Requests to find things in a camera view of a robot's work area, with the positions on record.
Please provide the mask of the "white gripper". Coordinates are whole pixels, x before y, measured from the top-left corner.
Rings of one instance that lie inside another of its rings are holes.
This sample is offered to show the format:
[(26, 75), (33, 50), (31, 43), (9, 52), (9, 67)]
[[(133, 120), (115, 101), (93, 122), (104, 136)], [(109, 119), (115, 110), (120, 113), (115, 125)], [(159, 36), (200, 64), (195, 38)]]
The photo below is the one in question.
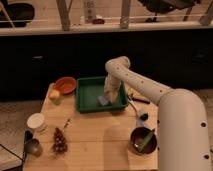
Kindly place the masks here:
[(118, 97), (120, 81), (111, 75), (105, 78), (104, 94), (111, 103), (115, 103)]

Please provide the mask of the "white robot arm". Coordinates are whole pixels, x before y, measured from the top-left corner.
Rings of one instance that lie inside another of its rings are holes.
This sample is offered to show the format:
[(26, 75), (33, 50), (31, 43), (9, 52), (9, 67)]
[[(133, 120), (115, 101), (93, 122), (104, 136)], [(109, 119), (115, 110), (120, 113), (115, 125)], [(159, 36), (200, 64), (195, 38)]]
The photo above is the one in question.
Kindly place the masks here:
[(212, 171), (207, 114), (192, 91), (171, 88), (129, 69), (126, 56), (105, 64), (108, 92), (121, 81), (158, 107), (158, 171)]

